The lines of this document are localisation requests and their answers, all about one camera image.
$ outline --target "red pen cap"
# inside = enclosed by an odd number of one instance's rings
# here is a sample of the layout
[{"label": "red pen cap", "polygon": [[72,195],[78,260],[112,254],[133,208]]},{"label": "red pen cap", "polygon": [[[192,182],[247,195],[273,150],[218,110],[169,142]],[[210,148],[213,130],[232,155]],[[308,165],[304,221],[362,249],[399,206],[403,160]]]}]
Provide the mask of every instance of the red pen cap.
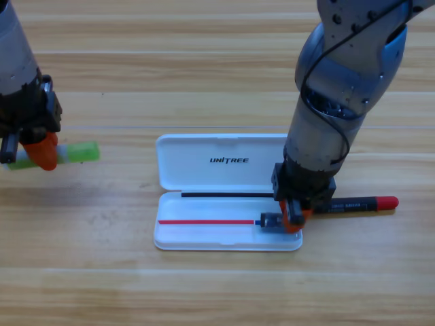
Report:
[{"label": "red pen cap", "polygon": [[376,197],[378,211],[390,211],[399,206],[399,199],[393,196]]}]

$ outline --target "green marker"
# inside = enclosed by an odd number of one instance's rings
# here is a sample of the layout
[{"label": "green marker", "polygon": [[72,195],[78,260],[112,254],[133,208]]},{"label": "green marker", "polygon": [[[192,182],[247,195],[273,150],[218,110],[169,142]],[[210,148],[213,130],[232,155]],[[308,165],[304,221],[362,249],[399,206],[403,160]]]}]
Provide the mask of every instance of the green marker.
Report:
[{"label": "green marker", "polygon": [[[98,144],[94,141],[71,145],[58,145],[56,146],[56,150],[58,164],[91,162],[100,159],[100,149]],[[22,170],[24,168],[37,167],[24,150],[16,154],[15,163],[3,164],[3,166],[8,170]]]}]

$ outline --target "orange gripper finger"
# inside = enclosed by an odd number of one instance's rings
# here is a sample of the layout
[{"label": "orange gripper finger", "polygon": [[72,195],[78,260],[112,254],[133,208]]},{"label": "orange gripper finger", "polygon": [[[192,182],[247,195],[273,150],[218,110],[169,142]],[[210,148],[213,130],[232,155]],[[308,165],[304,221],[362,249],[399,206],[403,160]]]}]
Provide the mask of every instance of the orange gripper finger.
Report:
[{"label": "orange gripper finger", "polygon": [[39,143],[23,145],[24,150],[36,165],[46,171],[54,170],[57,167],[56,146],[57,135],[47,132],[47,137]]},{"label": "orange gripper finger", "polygon": [[[281,212],[283,213],[283,217],[287,217],[288,212],[287,212],[287,204],[285,203],[285,200],[279,202],[279,207],[281,208]],[[311,215],[313,214],[313,210],[302,211],[302,214],[304,215],[304,220],[307,221],[311,217]],[[297,233],[305,227],[305,224],[304,225],[293,225],[286,218],[283,218],[283,225],[284,225],[285,230],[291,234]]]}]

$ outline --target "wooden table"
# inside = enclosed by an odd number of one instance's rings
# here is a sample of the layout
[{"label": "wooden table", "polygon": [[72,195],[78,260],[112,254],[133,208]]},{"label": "wooden table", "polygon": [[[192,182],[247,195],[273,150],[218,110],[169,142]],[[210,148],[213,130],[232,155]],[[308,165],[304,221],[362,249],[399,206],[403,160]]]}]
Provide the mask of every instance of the wooden table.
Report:
[{"label": "wooden table", "polygon": [[155,140],[287,132],[315,0],[15,0],[64,109],[61,143],[100,162],[0,174],[0,324],[435,325],[435,11],[410,25],[337,196],[392,215],[315,219],[294,253],[164,252]]}]

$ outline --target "unitree logo text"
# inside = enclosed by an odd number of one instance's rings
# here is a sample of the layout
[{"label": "unitree logo text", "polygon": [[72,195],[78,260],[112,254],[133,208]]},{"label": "unitree logo text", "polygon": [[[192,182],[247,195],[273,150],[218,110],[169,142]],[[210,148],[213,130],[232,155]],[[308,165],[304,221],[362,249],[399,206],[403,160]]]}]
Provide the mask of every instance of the unitree logo text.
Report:
[{"label": "unitree logo text", "polygon": [[211,158],[210,163],[249,163],[249,158]]}]

